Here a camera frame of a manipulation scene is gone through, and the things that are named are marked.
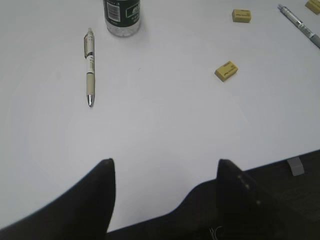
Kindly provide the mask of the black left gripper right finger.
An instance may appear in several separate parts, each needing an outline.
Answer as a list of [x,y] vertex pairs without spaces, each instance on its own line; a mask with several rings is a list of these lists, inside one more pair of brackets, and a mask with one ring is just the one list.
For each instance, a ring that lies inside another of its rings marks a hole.
[[229,159],[216,176],[218,217],[226,233],[281,233],[275,198]]

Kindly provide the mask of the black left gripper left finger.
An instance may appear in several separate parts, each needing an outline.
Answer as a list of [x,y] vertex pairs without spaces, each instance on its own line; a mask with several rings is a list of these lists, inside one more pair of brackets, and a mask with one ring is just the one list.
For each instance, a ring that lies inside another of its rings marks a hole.
[[99,162],[60,197],[1,229],[2,240],[104,240],[116,200],[113,159]]

